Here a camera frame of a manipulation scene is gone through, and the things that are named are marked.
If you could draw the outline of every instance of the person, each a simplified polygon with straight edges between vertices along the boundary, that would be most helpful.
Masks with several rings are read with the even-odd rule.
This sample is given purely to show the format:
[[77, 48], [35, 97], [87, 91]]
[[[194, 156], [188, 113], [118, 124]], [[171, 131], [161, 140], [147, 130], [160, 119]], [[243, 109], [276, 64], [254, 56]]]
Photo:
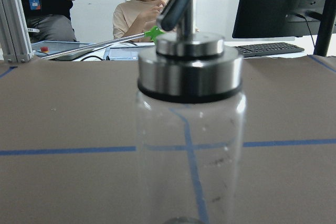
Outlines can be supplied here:
[[31, 42], [42, 40], [77, 41], [72, 28], [70, 9], [74, 0], [21, 0]]
[[[115, 39], [149, 31], [168, 0], [130, 0], [119, 4], [113, 13]], [[133, 40], [147, 42], [150, 38]]]

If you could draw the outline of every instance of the gray pants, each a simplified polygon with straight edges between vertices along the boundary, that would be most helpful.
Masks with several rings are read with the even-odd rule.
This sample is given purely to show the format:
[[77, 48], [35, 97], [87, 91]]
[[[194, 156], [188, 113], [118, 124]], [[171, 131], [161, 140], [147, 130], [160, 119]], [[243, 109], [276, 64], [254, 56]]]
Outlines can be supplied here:
[[71, 21], [63, 15], [31, 16], [26, 19], [28, 28], [39, 29], [39, 33], [29, 33], [30, 42], [42, 40], [76, 41]]

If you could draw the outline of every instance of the green clamp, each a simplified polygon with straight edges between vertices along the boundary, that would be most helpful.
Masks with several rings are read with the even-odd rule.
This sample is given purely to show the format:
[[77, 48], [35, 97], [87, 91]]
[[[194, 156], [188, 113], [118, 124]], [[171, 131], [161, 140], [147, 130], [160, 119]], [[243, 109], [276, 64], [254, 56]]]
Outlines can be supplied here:
[[160, 34], [164, 34], [157, 26], [153, 26], [149, 31], [145, 31], [145, 37], [151, 37], [151, 40], [156, 43], [156, 37]]

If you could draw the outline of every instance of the beige t-shirt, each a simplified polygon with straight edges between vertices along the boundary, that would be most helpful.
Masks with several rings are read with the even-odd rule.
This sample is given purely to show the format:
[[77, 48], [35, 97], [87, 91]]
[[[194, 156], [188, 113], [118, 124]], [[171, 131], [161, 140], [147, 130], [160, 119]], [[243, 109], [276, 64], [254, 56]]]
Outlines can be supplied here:
[[[113, 36], [115, 39], [121, 38], [130, 26], [133, 24], [136, 17], [143, 12], [148, 10], [153, 6], [157, 5], [160, 0], [154, 1], [138, 1], [130, 0], [119, 4], [113, 14]], [[153, 26], [156, 25], [156, 20], [147, 22], [142, 32], [149, 31]], [[149, 38], [140, 39], [140, 42], [150, 41]]]

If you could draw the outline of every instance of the man in beige shirt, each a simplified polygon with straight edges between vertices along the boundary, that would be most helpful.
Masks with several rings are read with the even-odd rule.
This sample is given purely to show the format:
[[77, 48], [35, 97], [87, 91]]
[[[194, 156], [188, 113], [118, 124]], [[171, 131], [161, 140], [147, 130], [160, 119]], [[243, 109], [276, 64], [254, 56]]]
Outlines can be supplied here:
[[[167, 0], [130, 0], [119, 4], [113, 14], [115, 39], [149, 31]], [[148, 38], [135, 42], [149, 41]]]

